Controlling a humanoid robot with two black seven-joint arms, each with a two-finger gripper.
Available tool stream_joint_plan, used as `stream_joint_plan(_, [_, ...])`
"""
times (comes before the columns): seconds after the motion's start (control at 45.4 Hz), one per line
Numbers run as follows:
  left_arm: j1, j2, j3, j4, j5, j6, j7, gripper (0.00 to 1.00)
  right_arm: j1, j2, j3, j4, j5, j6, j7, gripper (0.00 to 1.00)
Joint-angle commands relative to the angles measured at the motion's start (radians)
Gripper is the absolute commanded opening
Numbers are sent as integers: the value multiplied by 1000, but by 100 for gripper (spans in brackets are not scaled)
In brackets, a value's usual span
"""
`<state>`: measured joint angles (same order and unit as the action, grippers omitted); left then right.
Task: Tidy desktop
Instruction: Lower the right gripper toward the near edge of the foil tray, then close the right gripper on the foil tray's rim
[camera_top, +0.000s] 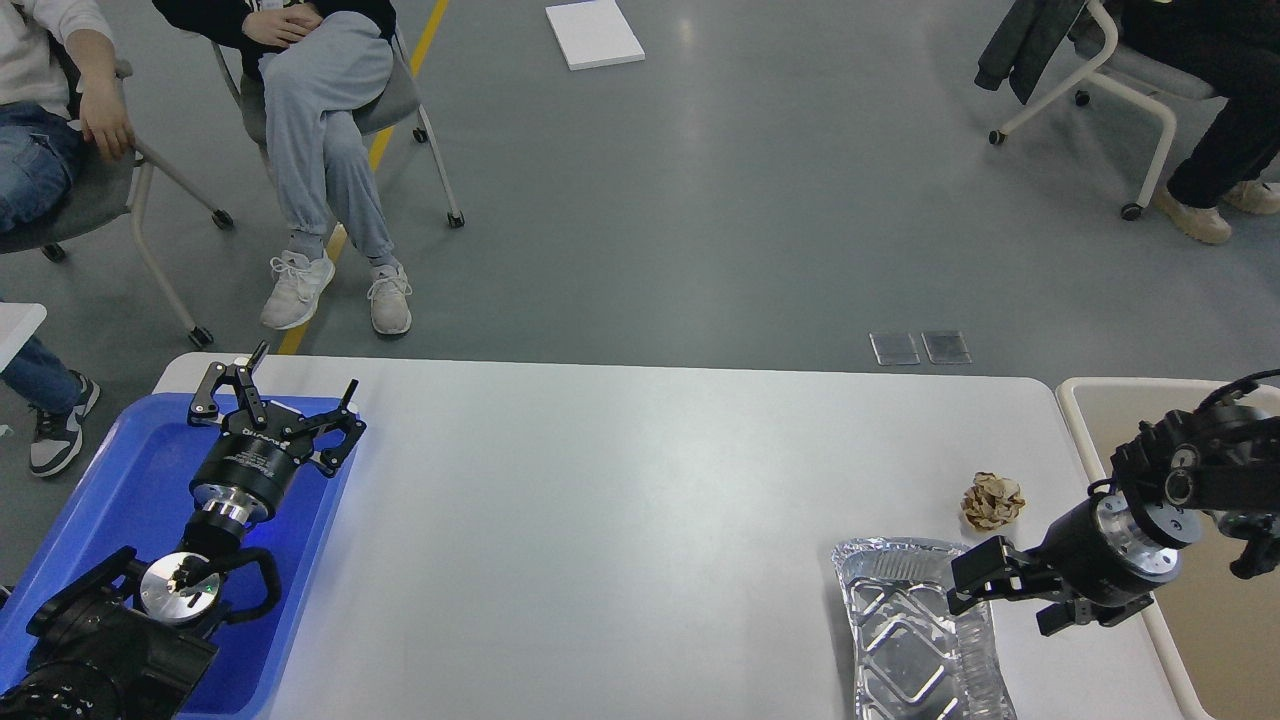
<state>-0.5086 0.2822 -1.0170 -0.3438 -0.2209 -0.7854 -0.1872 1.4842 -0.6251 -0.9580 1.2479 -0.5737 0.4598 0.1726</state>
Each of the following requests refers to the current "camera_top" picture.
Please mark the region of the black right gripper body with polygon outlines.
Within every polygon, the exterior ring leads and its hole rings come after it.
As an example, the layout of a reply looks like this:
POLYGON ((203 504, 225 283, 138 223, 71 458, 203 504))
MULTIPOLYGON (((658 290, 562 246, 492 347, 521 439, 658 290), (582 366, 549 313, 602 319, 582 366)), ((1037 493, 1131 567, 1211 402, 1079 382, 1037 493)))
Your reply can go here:
POLYGON ((1180 571, 1183 510, 1152 502, 1132 509, 1120 495, 1092 495, 1052 523, 1036 552, 1062 577, 1066 598, 1096 603, 1116 626, 1155 601, 1180 571))

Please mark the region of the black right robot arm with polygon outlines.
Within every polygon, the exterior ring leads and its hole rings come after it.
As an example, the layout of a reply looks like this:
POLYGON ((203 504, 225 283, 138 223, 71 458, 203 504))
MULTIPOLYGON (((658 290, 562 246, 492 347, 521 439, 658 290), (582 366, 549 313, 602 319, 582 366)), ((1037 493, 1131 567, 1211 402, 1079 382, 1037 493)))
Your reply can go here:
POLYGON ((1201 538, 1197 512, 1244 542, 1230 565, 1240 579, 1277 566, 1279 425, 1242 400, 1260 374, 1221 386, 1192 411, 1142 421, 1116 447, 1108 478, 1053 521, 1042 542, 1016 550, 996 536, 951 562, 948 611, 992 600, 1043 600, 1041 634, 1115 626, 1153 603, 1178 578, 1179 553, 1201 538))

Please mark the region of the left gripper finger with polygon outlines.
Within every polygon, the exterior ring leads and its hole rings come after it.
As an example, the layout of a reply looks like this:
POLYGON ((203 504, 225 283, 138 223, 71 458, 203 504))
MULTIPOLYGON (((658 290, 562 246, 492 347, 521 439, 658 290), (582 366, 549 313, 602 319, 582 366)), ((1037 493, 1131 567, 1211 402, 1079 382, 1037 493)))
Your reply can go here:
POLYGON ((342 469, 367 427, 349 409, 357 386, 358 380, 352 379, 333 410, 312 416, 298 416, 296 421, 285 425, 282 438, 289 443, 287 452, 297 464, 311 462, 324 477, 334 477, 342 469), (316 450, 316 439, 334 430, 342 433, 342 441, 332 447, 316 450))
POLYGON ((211 363, 195 391, 189 409, 191 427, 221 423, 223 415, 214 395, 221 387, 232 387, 238 410, 247 411, 253 428, 268 427, 268 409, 253 383, 253 370, 268 354, 269 342, 261 341, 243 364, 211 363))

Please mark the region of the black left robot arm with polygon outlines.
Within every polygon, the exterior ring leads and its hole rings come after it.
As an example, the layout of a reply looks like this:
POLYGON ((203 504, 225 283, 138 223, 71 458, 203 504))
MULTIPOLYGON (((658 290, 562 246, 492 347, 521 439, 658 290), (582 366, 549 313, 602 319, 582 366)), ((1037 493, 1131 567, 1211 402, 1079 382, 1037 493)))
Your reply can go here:
POLYGON ((5 719, 251 719, 275 691, 366 424, 247 359, 110 429, 3 606, 5 719))

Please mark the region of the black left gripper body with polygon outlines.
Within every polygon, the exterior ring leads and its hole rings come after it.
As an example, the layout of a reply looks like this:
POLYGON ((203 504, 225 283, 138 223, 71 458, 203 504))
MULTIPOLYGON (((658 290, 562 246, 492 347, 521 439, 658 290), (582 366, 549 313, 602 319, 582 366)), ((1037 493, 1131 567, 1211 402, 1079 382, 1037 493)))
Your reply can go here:
POLYGON ((311 462, 297 464, 282 438, 285 425, 305 415, 275 401, 266 409, 266 428, 253 428, 247 411, 223 419, 212 448, 189 483, 195 509, 238 523, 270 521, 278 515, 296 474, 311 462))

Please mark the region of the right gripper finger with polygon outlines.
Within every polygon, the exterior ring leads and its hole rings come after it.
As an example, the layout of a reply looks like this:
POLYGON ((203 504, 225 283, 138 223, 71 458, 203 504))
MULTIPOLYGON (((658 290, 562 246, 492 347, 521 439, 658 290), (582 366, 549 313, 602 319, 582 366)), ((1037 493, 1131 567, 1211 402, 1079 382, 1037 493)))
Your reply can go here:
POLYGON ((1050 603, 1036 614, 1039 633, 1051 637, 1070 626, 1087 626, 1096 620, 1097 606, 1085 598, 1050 603))
POLYGON ((1020 551, 995 536, 950 561, 954 588, 947 593, 952 615, 992 600, 1062 601, 1062 577, 1034 550, 1020 551))

